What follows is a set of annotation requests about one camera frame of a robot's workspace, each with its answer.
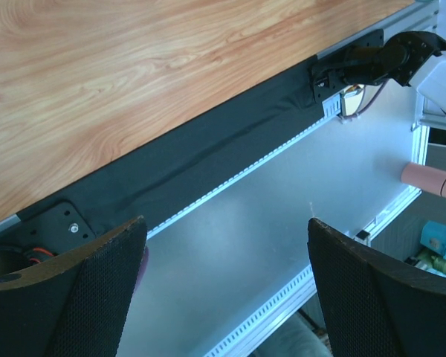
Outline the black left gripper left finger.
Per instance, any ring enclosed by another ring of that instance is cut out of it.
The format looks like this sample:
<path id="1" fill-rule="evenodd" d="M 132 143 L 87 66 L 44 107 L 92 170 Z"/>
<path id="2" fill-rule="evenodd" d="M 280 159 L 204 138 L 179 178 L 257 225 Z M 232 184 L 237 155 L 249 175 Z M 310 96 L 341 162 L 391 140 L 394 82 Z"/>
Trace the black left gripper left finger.
<path id="1" fill-rule="evenodd" d="M 0 356 L 115 356 L 146 235 L 138 216 L 79 248 L 0 274 Z"/>

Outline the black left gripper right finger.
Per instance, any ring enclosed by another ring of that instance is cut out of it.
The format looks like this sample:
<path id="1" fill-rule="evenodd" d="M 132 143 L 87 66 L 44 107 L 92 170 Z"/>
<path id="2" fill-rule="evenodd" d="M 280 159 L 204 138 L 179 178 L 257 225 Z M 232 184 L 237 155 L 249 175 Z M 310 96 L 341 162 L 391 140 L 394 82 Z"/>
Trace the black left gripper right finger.
<path id="1" fill-rule="evenodd" d="M 308 255 L 334 356 L 446 356 L 446 278 L 317 218 Z"/>

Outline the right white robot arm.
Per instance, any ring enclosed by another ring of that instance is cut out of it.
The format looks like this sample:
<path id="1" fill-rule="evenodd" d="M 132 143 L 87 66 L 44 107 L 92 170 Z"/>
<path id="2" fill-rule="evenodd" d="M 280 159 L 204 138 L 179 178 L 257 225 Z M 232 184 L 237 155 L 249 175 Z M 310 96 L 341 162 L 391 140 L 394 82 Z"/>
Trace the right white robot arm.
<path id="1" fill-rule="evenodd" d="M 311 70 L 314 87 L 394 80 L 446 114 L 446 40 L 401 32 L 381 47 L 349 46 Z M 319 219 L 308 253 L 335 356 L 446 356 L 446 278 L 393 259 Z"/>

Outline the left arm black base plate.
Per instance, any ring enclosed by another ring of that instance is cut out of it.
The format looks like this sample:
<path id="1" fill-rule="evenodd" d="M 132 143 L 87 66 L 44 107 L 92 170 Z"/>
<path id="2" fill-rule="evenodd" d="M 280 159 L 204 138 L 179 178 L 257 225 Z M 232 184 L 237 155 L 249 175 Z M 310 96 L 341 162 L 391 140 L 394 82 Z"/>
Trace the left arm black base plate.
<path id="1" fill-rule="evenodd" d="M 75 207 L 69 202 L 61 202 L 24 221 L 12 233 L 11 242 L 21 247 L 40 247 L 62 254 L 95 238 L 95 233 Z"/>

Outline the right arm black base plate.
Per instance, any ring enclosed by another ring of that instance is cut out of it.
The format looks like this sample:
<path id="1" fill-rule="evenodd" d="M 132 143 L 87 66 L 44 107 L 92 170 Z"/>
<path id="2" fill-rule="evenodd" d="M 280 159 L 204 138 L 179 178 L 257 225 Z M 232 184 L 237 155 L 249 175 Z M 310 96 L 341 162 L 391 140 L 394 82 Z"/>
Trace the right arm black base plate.
<path id="1" fill-rule="evenodd" d="M 319 104 L 346 86 L 346 69 L 363 65 L 363 58 L 375 53 L 384 44 L 384 31 L 372 30 L 347 45 L 317 59 L 308 72 L 314 102 Z"/>

